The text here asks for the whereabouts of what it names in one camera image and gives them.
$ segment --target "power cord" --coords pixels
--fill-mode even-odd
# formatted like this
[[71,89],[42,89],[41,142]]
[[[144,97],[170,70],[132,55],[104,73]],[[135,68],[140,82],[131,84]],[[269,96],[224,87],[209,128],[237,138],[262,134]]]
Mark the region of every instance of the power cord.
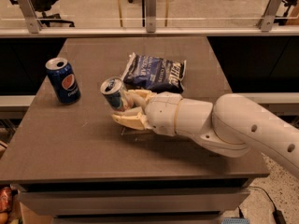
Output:
[[256,186],[249,186],[249,187],[252,188],[252,189],[261,189],[261,190],[263,190],[263,192],[268,196],[269,200],[271,201],[271,203],[274,206],[274,212],[272,214],[273,214],[273,218],[276,221],[276,223],[277,224],[287,224],[286,220],[284,219],[284,216],[282,215],[282,212],[277,209],[277,207],[275,206],[272,198],[270,197],[270,195],[268,194],[268,192],[265,189],[263,189],[261,187],[256,187]]

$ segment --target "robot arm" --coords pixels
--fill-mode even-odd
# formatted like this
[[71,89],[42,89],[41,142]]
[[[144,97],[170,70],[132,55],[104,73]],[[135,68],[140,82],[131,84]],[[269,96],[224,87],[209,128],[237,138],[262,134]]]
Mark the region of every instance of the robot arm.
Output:
[[145,113],[157,134],[188,136],[228,157],[253,146],[299,178],[299,131],[243,96],[226,94],[213,106],[163,92],[150,99]]

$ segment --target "floor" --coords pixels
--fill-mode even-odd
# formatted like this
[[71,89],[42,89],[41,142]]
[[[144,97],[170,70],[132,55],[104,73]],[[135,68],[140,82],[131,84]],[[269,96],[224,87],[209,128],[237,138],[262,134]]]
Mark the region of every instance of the floor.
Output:
[[[169,0],[168,27],[236,27],[255,26],[268,0]],[[157,0],[158,26],[165,26],[166,0]],[[51,12],[59,11],[73,20],[78,28],[120,27],[118,0],[60,0]],[[141,0],[129,4],[121,0],[124,27],[140,27]],[[24,28],[18,6],[0,0],[0,28]],[[266,190],[288,224],[299,219],[299,181],[273,160],[264,156],[270,170],[267,178],[256,179],[251,185]],[[274,224],[273,204],[262,189],[251,188],[250,196],[240,205],[251,224]],[[24,224],[50,224],[50,217],[38,217],[22,206]],[[238,210],[225,212],[238,217]]]

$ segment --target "can top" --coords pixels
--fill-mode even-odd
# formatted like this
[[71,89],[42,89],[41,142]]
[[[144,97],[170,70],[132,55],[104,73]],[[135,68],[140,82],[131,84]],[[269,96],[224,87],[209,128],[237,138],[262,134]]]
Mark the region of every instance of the can top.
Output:
[[46,68],[48,70],[52,70],[52,71],[60,70],[60,69],[64,68],[66,65],[67,65],[67,59],[57,57],[57,58],[53,58],[53,59],[50,59],[49,61],[47,61]]
[[112,77],[105,80],[101,86],[101,92],[103,94],[112,94],[120,90],[122,86],[122,81],[118,77]]

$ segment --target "desk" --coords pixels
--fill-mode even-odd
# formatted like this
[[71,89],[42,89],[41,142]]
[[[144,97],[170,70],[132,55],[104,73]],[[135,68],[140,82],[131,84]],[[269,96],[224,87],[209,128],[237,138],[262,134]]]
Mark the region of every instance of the desk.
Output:
[[254,178],[268,175],[263,157],[251,150],[230,159],[184,138],[114,123],[99,87],[121,75],[133,51],[186,59],[185,97],[213,102],[230,91],[205,37],[69,39],[60,56],[73,65],[82,96],[60,105],[45,79],[0,162],[0,182],[16,184],[21,202],[39,215],[215,223],[244,201]]

